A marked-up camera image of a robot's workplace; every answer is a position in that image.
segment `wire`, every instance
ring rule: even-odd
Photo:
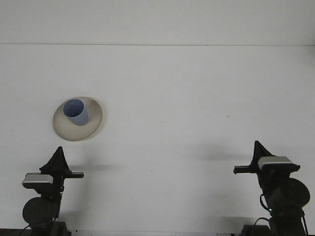
[[[266,207],[266,205],[265,205],[264,202],[262,201],[262,198],[261,198],[262,196],[265,197],[265,195],[264,195],[264,194],[261,194],[261,195],[260,195],[260,197],[259,197],[260,204],[261,204],[261,206],[262,206],[265,210],[269,211],[268,207]]]
[[[24,229],[22,229],[21,232],[20,232],[20,234],[19,234],[19,236],[21,236],[22,233],[23,233],[23,231],[24,231],[26,228],[28,228],[28,227],[29,227],[29,225],[27,225]]]
[[[258,219],[255,221],[254,225],[257,224],[258,220],[265,220],[265,221],[268,221],[268,222],[269,222],[269,220],[268,220],[267,218],[265,218],[265,217],[260,217],[260,218],[258,218]]]
[[[309,235],[309,231],[307,230],[305,217],[303,216],[302,218],[303,218],[303,223],[304,223],[305,232],[306,232],[306,235],[308,236],[308,235]]]

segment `wall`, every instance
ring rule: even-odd
[[[254,140],[300,164],[292,176],[312,195],[314,10],[312,0],[0,0],[0,227],[24,227],[37,194],[21,181],[60,145],[85,172],[65,182],[72,230],[240,232],[268,217],[256,176],[232,172]],[[74,96],[105,113],[83,142],[52,127]]]
[[[268,216],[256,176],[232,172],[254,140],[300,164],[292,176],[314,192],[314,47],[0,45],[0,55],[1,227],[25,225],[37,194],[21,181],[58,146],[86,174],[65,181],[70,229],[239,232]],[[67,142],[52,117],[78,95],[101,102],[105,124]]]

